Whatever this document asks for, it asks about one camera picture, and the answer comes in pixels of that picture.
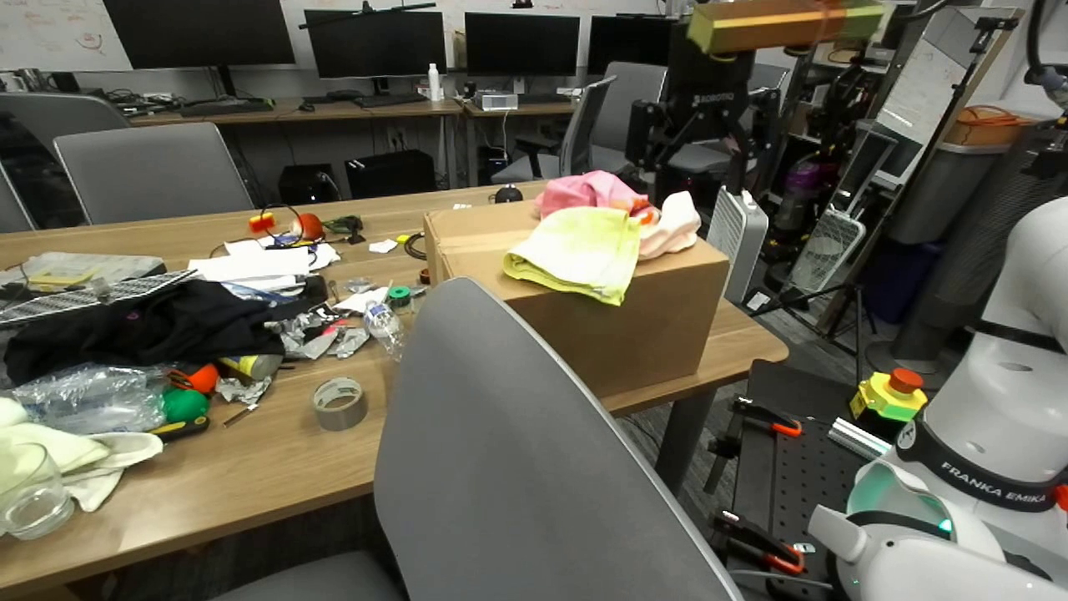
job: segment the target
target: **pink cloth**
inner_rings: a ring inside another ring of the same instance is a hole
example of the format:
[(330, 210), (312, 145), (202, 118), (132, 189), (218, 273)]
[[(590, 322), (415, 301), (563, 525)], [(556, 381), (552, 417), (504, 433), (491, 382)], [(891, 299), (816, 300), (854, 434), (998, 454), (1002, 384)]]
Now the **pink cloth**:
[(608, 171), (591, 171), (583, 175), (568, 175), (550, 180), (545, 191), (534, 199), (541, 218), (569, 206), (602, 206), (619, 208), (639, 216), (655, 211), (649, 206), (646, 194), (630, 189), (618, 177)]

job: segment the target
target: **keyboard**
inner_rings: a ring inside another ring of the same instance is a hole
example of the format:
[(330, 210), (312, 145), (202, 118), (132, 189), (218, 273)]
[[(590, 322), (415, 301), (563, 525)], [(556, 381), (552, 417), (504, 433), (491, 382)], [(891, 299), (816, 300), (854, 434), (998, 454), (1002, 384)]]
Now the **keyboard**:
[(388, 94), (384, 96), (364, 96), (362, 98), (356, 98), (352, 102), (362, 108), (375, 108), (375, 107), (389, 107), (393, 105), (410, 105), (412, 102), (422, 102), (426, 100), (426, 96), (422, 94)]
[(268, 112), (273, 105), (250, 100), (219, 100), (193, 105), (178, 111), (182, 116), (211, 116), (214, 114), (236, 114), (240, 112)]
[(519, 106), (530, 105), (554, 105), (556, 102), (569, 102), (570, 96), (563, 94), (519, 94)]

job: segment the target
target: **green ball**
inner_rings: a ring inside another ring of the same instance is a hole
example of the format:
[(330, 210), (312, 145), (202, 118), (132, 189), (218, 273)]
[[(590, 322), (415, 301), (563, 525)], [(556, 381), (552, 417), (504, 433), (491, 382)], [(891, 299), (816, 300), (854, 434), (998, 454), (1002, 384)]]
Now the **green ball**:
[(168, 424), (192, 422), (207, 413), (207, 397), (197, 391), (172, 389), (163, 393), (163, 413)]

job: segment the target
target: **black monitor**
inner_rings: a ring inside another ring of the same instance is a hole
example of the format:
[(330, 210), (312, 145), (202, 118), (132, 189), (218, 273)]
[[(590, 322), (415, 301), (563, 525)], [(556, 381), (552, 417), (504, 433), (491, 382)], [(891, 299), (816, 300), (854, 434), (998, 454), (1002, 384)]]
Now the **black monitor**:
[(279, 0), (105, 0), (134, 68), (289, 64)]
[(579, 17), (465, 13), (468, 74), (575, 75)]
[(441, 13), (345, 15), (352, 11), (304, 11), (319, 77), (425, 75), (430, 63), (445, 72)]
[(586, 70), (602, 75), (612, 61), (668, 66), (671, 28), (676, 22), (657, 17), (594, 17)]

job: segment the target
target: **glass cup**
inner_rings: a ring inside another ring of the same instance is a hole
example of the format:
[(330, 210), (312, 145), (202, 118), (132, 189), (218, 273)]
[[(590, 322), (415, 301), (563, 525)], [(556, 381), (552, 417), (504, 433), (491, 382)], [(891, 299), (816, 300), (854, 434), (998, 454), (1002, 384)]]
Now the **glass cup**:
[(48, 450), (35, 443), (0, 448), (0, 531), (41, 538), (74, 513), (74, 502)]

